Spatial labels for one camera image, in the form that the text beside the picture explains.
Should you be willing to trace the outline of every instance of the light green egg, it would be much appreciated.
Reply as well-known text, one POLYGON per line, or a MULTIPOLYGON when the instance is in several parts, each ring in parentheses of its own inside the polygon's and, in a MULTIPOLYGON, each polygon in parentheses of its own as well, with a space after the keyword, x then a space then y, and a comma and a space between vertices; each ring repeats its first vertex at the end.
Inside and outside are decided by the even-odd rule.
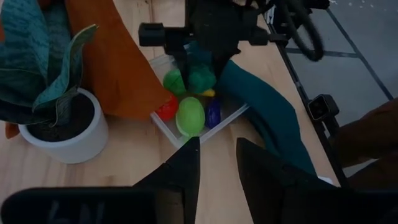
POLYGON ((205 109, 195 97, 187 97, 180 102, 175 115, 177 129, 187 137, 198 136, 205 127, 205 109))

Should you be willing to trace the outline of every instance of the yellow object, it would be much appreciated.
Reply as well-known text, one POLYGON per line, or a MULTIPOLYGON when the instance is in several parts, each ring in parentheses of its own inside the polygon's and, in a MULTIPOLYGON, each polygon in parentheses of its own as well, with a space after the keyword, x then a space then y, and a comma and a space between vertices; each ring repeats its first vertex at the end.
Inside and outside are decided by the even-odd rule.
POLYGON ((208 90, 204 91, 203 93, 200 93, 199 95, 213 97, 216 95, 216 91, 214 91, 213 89, 208 89, 208 90))

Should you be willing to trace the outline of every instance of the soil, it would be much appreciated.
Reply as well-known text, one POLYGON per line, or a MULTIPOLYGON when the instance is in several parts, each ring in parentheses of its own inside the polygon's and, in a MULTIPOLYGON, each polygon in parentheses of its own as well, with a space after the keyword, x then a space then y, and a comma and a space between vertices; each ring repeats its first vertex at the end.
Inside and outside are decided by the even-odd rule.
POLYGON ((87 96, 79 94, 72 99, 70 122, 62 126, 50 127, 48 123, 29 125, 27 129, 37 139, 58 142, 74 138, 81 134, 94 117, 93 103, 87 96))

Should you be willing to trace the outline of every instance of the clear plastic container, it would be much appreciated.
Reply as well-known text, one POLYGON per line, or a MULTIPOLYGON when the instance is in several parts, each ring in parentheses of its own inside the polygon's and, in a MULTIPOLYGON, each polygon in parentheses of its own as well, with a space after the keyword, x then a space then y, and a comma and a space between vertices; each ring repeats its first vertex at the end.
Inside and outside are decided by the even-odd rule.
MULTIPOLYGON (((150 65, 161 83, 163 83, 163 78, 167 72, 177 68, 174 58, 169 55, 163 55, 152 59, 150 65)), ((200 143, 205 142, 249 108, 247 104, 234 102, 228 99, 228 97, 218 95, 217 98, 221 101, 221 123, 212 129, 205 127, 199 135, 200 143)), ((200 97, 199 100, 204 102, 205 97, 200 97)), ((183 136, 178 131, 174 118, 164 122, 156 113, 152 113, 150 116, 176 148, 181 148, 188 140, 187 137, 183 136)))

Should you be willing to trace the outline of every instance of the white pot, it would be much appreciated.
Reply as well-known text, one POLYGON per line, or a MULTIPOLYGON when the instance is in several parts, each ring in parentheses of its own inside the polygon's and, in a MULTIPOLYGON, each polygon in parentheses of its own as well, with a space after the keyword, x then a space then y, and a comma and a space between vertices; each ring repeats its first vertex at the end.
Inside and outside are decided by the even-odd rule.
POLYGON ((78 136, 60 142, 47 142, 33 137, 26 125, 19 125, 19 131, 28 142, 67 164, 85 162, 95 157, 104 149, 108 140, 108 125, 100 103, 90 92, 81 88, 78 91, 87 96, 94 105, 92 122, 78 136))

